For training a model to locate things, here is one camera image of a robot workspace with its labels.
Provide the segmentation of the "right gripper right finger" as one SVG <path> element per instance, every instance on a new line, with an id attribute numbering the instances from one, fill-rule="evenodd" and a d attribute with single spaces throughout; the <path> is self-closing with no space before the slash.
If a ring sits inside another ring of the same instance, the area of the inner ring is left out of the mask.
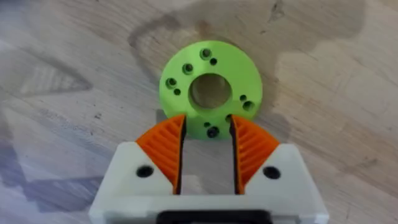
<path id="1" fill-rule="evenodd" d="M 310 195 L 317 187 L 297 146 L 281 143 L 259 125 L 233 115 L 234 194 Z"/>

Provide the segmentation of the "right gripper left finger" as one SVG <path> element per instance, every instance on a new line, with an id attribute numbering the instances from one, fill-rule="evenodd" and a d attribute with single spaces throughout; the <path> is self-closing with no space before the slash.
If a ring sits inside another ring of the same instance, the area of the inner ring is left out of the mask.
<path id="1" fill-rule="evenodd" d="M 179 195 L 185 115 L 166 119 L 135 141 L 122 142 L 98 190 L 99 196 Z"/>

